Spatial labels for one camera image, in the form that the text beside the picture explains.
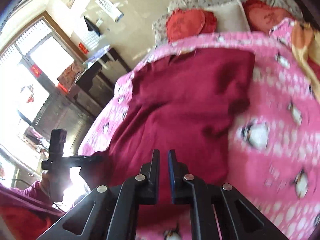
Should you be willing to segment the person's left hand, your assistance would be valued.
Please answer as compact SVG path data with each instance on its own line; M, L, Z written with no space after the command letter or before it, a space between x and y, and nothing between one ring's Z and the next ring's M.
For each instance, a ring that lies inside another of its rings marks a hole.
M40 181L40 188L42 192L50 199L50 186L53 184L53 175L45 170L42 172L41 181Z

